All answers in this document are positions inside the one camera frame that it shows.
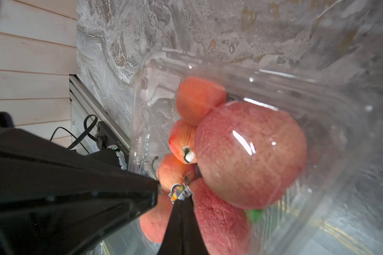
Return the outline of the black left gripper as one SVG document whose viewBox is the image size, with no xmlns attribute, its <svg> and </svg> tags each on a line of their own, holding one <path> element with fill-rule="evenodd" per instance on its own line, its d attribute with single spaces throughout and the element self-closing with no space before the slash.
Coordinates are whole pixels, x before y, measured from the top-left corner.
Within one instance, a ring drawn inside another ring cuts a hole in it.
<svg viewBox="0 0 383 255">
<path fill-rule="evenodd" d="M 17 129 L 0 112 L 0 255 L 78 255 L 157 203 L 157 181 Z"/>
</svg>

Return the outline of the round fruit sticker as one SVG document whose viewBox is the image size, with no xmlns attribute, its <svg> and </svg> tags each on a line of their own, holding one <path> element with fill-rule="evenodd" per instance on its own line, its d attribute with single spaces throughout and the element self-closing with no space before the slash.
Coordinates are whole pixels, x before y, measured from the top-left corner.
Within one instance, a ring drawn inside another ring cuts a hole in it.
<svg viewBox="0 0 383 255">
<path fill-rule="evenodd" d="M 175 184 L 171 189 L 169 197 L 171 202 L 174 204 L 177 200 L 185 200 L 186 198 L 192 197 L 192 195 L 193 193 L 187 185 Z"/>
</svg>

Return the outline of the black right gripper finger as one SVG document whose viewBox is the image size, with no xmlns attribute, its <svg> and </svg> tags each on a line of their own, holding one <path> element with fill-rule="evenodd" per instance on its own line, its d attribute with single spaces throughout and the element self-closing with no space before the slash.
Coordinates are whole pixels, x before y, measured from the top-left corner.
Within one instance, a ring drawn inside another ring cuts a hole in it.
<svg viewBox="0 0 383 255">
<path fill-rule="evenodd" d="M 176 200 L 159 255 L 207 255 L 192 198 Z"/>
</svg>

